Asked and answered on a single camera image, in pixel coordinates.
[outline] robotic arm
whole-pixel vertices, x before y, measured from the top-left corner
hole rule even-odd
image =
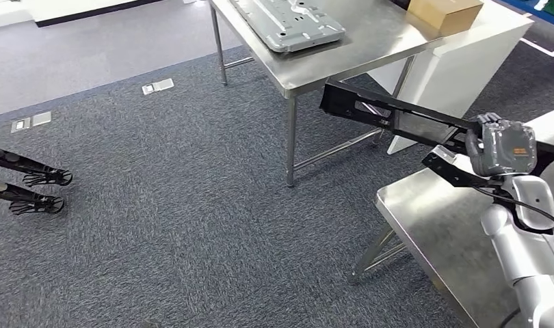
[[[335,81],[327,82],[321,108],[434,146],[424,165],[455,187],[492,197],[482,227],[516,292],[525,326],[554,328],[554,199],[539,177],[554,161],[553,145],[494,113],[470,122]],[[469,156],[476,175],[453,164],[456,153]]]

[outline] gray carpet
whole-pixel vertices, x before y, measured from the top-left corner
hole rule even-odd
[[[519,44],[472,112],[554,109],[554,62],[540,57]],[[286,188],[285,101],[255,64],[228,76],[224,87],[207,56],[0,115],[0,147],[75,175],[36,188],[67,199],[59,215],[14,217],[0,202],[0,327],[459,327],[409,254],[345,282],[384,220],[375,192],[427,148],[389,156],[385,134]],[[168,77],[175,88],[141,94]],[[322,113],[320,98],[300,99],[299,159],[370,129]],[[9,133],[12,117],[47,110],[51,123]]]

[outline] brown box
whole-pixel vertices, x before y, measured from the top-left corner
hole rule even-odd
[[[480,8],[479,0],[412,0],[408,11],[450,36],[470,29]]]

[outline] metal table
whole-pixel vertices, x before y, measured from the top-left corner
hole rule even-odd
[[[217,43],[222,82],[227,83],[226,69],[256,60],[288,99],[287,185],[293,185],[293,172],[323,159],[380,131],[378,129],[347,141],[317,156],[295,164],[295,97],[321,88],[329,78],[338,81],[355,77],[380,66],[408,58],[397,82],[399,95],[413,62],[413,55],[443,44],[427,25],[407,15],[389,0],[322,0],[320,6],[346,29],[338,42],[294,53],[274,53],[261,41],[229,0],[210,0],[213,30]],[[225,64],[217,22],[219,14],[249,49],[252,57]]]
[[[528,125],[535,129],[537,140],[554,144],[554,111]],[[457,163],[470,166],[468,157],[458,157]],[[542,178],[554,196],[554,163]],[[401,247],[412,253],[463,323],[498,327],[518,301],[480,223],[479,216],[491,203],[491,198],[470,188],[452,187],[430,169],[381,188],[375,204],[389,225],[350,278],[399,251],[400,245],[378,255],[397,234],[404,243]],[[519,322],[515,318],[508,327],[523,327]]]

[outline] white pedestal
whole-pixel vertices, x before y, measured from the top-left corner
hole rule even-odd
[[[532,23],[485,0],[470,30],[449,36],[445,45],[416,56],[399,99],[462,117]],[[368,74],[392,93],[404,62]],[[413,144],[415,141],[394,137],[388,154]]]

